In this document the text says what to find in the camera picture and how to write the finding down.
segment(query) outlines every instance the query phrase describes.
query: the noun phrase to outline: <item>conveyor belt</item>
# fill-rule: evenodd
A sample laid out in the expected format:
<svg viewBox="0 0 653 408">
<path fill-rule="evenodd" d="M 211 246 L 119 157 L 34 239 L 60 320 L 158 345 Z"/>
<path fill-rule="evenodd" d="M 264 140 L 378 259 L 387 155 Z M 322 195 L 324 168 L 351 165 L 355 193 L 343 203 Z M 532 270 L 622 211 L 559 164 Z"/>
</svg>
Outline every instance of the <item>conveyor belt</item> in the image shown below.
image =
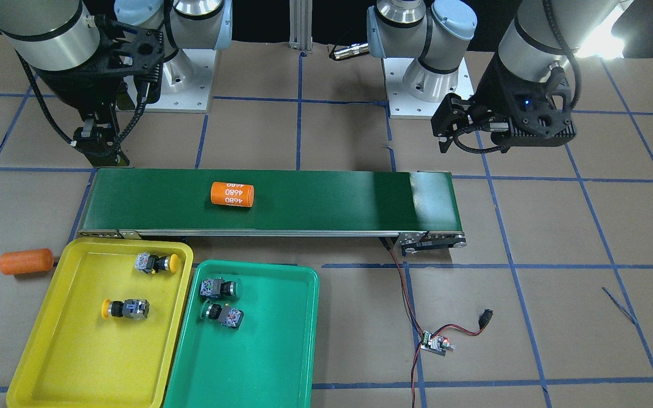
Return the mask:
<svg viewBox="0 0 653 408">
<path fill-rule="evenodd" d="M 252 184 L 253 207 L 211 204 L 213 181 Z M 450 173 L 101 168 L 79 234 L 371 236 L 464 245 Z"/>
</svg>

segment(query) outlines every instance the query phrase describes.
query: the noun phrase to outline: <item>orange battery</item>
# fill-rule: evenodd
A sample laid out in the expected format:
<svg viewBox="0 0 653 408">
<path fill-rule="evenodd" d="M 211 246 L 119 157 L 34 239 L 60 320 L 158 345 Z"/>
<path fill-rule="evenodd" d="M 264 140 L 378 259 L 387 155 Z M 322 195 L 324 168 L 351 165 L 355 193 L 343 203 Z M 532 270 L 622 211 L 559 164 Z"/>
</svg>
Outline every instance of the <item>orange battery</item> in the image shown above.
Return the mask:
<svg viewBox="0 0 653 408">
<path fill-rule="evenodd" d="M 54 256 L 47 248 L 7 252 L 0 257 L 0 271 L 5 275 L 29 274 L 49 271 L 54 266 Z"/>
<path fill-rule="evenodd" d="M 253 186 L 216 181 L 210 186 L 210 202 L 218 206 L 252 207 Z"/>
</svg>

